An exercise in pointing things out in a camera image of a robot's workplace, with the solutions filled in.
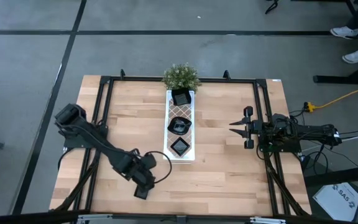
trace wooden table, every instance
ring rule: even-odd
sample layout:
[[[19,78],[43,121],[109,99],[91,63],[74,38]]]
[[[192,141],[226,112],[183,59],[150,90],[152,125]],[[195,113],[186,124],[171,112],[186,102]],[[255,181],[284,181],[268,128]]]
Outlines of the wooden table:
[[[100,76],[84,76],[77,104],[91,120]],[[288,114],[280,80],[267,80],[272,112]],[[162,151],[166,89],[162,82],[115,81],[108,117],[108,140],[121,149]],[[244,149],[244,140],[229,131],[229,123],[239,121],[245,106],[255,108],[251,84],[204,83],[196,94],[195,149],[192,164],[174,164],[171,175],[156,184],[147,200],[133,196],[135,183],[111,169],[102,155],[96,180],[92,212],[158,213],[187,215],[271,215],[264,162],[255,150]],[[59,206],[77,184],[84,149],[74,149],[62,160],[50,208]],[[156,154],[156,179],[168,171],[168,163]],[[310,205],[300,163],[289,153],[281,153],[285,183],[304,210]],[[84,188],[80,208],[85,206]],[[276,187],[279,210],[280,191]]]

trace gray floor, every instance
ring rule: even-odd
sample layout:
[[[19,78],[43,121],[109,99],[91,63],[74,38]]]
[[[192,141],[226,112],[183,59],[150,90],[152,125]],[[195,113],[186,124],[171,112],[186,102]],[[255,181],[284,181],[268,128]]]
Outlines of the gray floor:
[[[280,1],[269,15],[265,1],[88,0],[80,30],[327,30],[346,22],[344,3]],[[0,29],[72,28],[79,0],[9,2],[0,0]],[[0,215],[9,213],[18,181],[58,72],[68,36],[0,36]],[[304,101],[317,105],[357,85],[316,85],[313,75],[347,75],[341,55],[358,49],[358,40],[335,37],[219,35],[77,36],[53,114],[76,101],[83,75],[160,76],[172,63],[189,62],[202,77],[278,78],[290,110]],[[358,129],[358,94],[313,114],[307,124]],[[63,138],[50,123],[24,212],[47,211],[57,175]],[[358,164],[358,140],[335,148]],[[327,152],[330,169],[353,167]]]

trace white sneaker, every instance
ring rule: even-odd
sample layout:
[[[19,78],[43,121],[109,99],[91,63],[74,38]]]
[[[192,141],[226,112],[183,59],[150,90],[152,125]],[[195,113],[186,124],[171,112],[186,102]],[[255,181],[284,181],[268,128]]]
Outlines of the white sneaker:
[[[336,37],[342,37],[345,39],[351,39],[349,37],[355,37],[358,35],[358,29],[352,30],[347,26],[332,28],[329,32]]]
[[[346,63],[358,63],[358,51],[342,56]]]

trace white tray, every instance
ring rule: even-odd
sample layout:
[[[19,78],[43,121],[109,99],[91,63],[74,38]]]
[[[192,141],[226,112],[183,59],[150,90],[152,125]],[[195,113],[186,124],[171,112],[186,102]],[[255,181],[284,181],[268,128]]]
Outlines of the white tray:
[[[181,105],[181,106],[174,106],[171,90],[167,91],[167,101],[165,103],[165,131],[164,131],[164,149],[163,152],[169,157],[172,162],[175,163],[190,163],[191,161],[195,160],[195,110],[194,110],[194,91],[190,91],[191,96],[191,104]],[[191,127],[189,131],[182,135],[176,135],[168,131],[168,125],[172,118],[176,116],[181,116],[183,118],[189,119],[191,121]],[[184,155],[179,156],[178,154],[174,153],[171,149],[171,145],[179,138],[183,138],[187,144],[190,145],[190,148],[187,149]]]

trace small green plant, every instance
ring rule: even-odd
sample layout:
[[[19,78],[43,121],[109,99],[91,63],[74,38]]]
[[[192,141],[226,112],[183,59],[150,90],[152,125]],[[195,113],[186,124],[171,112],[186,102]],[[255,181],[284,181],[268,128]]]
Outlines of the small green plant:
[[[188,88],[195,93],[201,82],[197,77],[197,70],[186,64],[173,64],[164,72],[162,81],[165,83],[167,90],[177,90],[180,88]]]

